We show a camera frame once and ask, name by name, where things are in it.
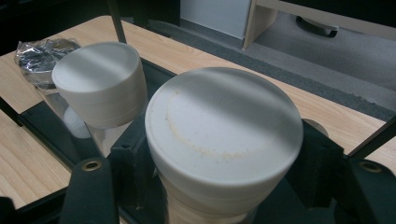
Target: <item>wooden surface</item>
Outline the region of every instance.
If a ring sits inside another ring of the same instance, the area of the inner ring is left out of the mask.
[[[176,74],[191,69],[215,66],[250,71],[132,24],[125,22],[123,28],[128,44],[136,48],[142,58]],[[109,17],[88,21],[51,38],[75,38],[82,46],[102,41],[117,41],[113,23]],[[13,57],[13,53],[10,53],[0,58],[0,78],[2,80],[0,93],[3,99],[21,113],[40,102],[41,98],[35,93],[32,86],[21,77]],[[281,88],[296,104],[302,118],[312,119],[323,125],[330,138],[343,147],[346,153],[384,124],[381,120],[363,115],[314,94],[264,75],[257,75],[270,80]],[[23,204],[32,201],[34,197],[40,197],[64,186],[65,181],[69,178],[69,173],[62,165],[51,159],[50,154],[26,135],[24,129],[18,128],[12,122],[3,122],[3,120],[7,120],[5,115],[2,115],[1,119],[0,193],[17,199],[18,204]],[[9,128],[8,126],[12,126],[15,130],[5,131]],[[22,147],[14,147],[19,144],[22,144]],[[381,162],[388,166],[393,173],[396,173],[396,139],[389,141],[369,159]]]
[[[70,173],[3,111],[0,125],[1,196],[19,208],[67,186]]]

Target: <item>white plastic cylinder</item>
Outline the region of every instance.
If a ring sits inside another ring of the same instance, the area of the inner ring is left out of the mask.
[[[264,78],[231,68],[197,69],[162,85],[148,104],[146,133],[168,216],[179,220],[171,223],[188,223],[183,213],[191,212],[199,223],[244,221],[303,142],[291,99]]]
[[[147,86],[138,52],[119,42],[77,49],[54,67],[62,97],[87,123],[104,156],[147,105]]]

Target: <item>gray floor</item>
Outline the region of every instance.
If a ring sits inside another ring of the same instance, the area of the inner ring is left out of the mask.
[[[354,108],[351,101],[359,100],[368,102],[366,107],[383,107],[388,111],[386,116],[375,116],[380,119],[387,120],[396,113],[395,41],[342,28],[335,38],[329,38],[326,36],[329,31],[295,19],[293,15],[279,12],[276,22],[247,49],[242,49],[240,39],[189,21],[181,21],[180,27],[166,24],[167,28],[163,22],[152,21],[151,27],[168,33],[177,41],[241,65],[258,66],[257,63],[262,62],[267,67],[279,68],[278,71],[288,74],[280,80],[292,85],[296,82],[296,86],[297,82],[304,82],[318,95],[321,89],[329,89],[353,96],[345,104],[343,99],[335,99],[337,103]],[[276,77],[272,71],[275,70],[267,69],[263,73]],[[330,95],[327,98],[344,97],[333,92]]]
[[[396,42],[340,29],[335,38],[295,16],[276,22],[247,49],[242,41],[193,23],[181,27],[223,47],[396,111]]]

